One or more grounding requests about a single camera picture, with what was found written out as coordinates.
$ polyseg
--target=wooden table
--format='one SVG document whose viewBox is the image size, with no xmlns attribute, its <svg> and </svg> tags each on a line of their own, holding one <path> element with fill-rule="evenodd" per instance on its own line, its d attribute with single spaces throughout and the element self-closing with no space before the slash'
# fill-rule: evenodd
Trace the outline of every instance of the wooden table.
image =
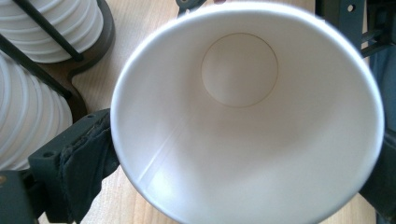
<svg viewBox="0 0 396 224">
<path fill-rule="evenodd" d="M 315 0 L 283 0 L 314 11 Z M 175 0 L 107 0 L 116 25 L 116 38 L 106 56 L 89 71 L 76 76 L 74 85 L 90 112 L 109 108 L 120 71 L 136 47 L 149 34 L 176 18 Z M 208 0 L 204 5 L 213 4 Z M 47 223 L 45 216 L 40 223 Z M 103 182 L 103 189 L 83 223 L 176 223 L 139 195 L 121 168 Z M 339 212 L 323 221 L 327 224 L 374 224 L 375 211 L 357 195 Z"/>
</svg>

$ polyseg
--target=cup stack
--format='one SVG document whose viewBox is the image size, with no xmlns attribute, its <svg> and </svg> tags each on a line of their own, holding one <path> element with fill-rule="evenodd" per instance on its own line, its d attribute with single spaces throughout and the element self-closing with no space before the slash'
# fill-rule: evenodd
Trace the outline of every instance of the cup stack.
<svg viewBox="0 0 396 224">
<path fill-rule="evenodd" d="M 96 0 L 32 0 L 30 3 L 78 51 L 91 47 L 103 29 Z M 71 56 L 12 0 L 0 0 L 0 34 L 37 63 Z"/>
<path fill-rule="evenodd" d="M 72 122 L 61 95 L 0 53 L 0 170 L 28 168 L 27 158 Z"/>
</svg>

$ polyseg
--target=stacked paper cup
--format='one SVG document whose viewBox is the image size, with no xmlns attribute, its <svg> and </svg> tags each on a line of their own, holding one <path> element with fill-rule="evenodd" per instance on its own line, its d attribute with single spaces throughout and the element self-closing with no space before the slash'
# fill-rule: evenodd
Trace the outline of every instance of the stacked paper cup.
<svg viewBox="0 0 396 224">
<path fill-rule="evenodd" d="M 96 0 L 31 0 L 30 3 L 78 51 L 91 47 L 103 29 Z M 0 34 L 37 63 L 71 58 L 12 0 L 0 0 Z"/>
<path fill-rule="evenodd" d="M 0 170 L 27 158 L 72 124 L 66 100 L 0 53 Z"/>
</svg>

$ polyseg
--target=wooden surface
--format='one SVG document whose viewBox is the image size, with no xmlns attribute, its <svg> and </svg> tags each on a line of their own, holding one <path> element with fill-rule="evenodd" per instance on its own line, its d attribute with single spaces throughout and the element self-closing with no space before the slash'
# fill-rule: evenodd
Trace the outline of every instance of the wooden surface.
<svg viewBox="0 0 396 224">
<path fill-rule="evenodd" d="M 313 12 L 314 0 L 283 2 Z M 116 39 L 107 55 L 95 67 L 76 76 L 73 84 L 84 98 L 89 112 L 109 108 L 120 71 L 142 40 L 176 18 L 175 0 L 107 0 L 116 25 Z M 213 4 L 208 0 L 206 5 Z M 47 223 L 45 216 L 40 223 Z M 83 223 L 176 223 L 154 209 L 130 184 L 121 168 L 103 182 L 103 189 Z M 339 212 L 322 223 L 374 224 L 374 209 L 357 195 Z"/>
</svg>

